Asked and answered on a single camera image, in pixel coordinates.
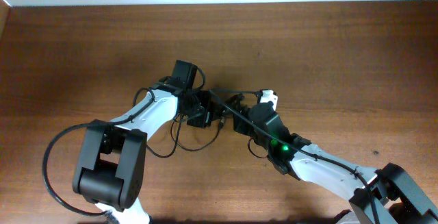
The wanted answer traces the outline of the black USB cable long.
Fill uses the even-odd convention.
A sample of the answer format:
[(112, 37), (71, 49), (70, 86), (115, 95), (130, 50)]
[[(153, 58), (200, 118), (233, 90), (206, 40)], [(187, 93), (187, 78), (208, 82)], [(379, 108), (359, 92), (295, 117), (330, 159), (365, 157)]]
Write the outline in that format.
[(219, 118), (210, 126), (199, 128), (171, 120), (165, 124), (168, 131), (158, 133), (159, 138), (150, 139), (146, 150), (160, 159), (172, 157), (178, 149), (185, 152), (205, 150), (217, 141), (226, 121), (226, 118)]

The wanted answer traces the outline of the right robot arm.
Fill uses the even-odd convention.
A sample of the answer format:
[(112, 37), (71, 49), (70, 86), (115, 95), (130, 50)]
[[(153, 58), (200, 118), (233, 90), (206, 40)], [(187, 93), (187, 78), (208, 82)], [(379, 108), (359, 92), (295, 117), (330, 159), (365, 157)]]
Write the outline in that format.
[(437, 206), (401, 167), (381, 169), (348, 162), (291, 133), (275, 111), (273, 99), (249, 108), (241, 95), (225, 101), (235, 131), (249, 136), (267, 152), (282, 175), (325, 188), (349, 202), (358, 223), (436, 223)]

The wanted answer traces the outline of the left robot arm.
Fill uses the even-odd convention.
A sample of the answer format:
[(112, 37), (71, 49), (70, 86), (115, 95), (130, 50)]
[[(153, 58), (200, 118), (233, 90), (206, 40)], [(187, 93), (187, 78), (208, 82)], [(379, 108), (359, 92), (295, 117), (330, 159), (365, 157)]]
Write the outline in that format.
[(73, 191), (94, 204), (113, 223), (150, 223), (139, 200), (149, 139), (173, 119), (200, 116), (195, 64), (178, 60), (169, 76), (140, 89), (129, 111), (110, 121), (84, 126), (85, 137), (73, 175)]

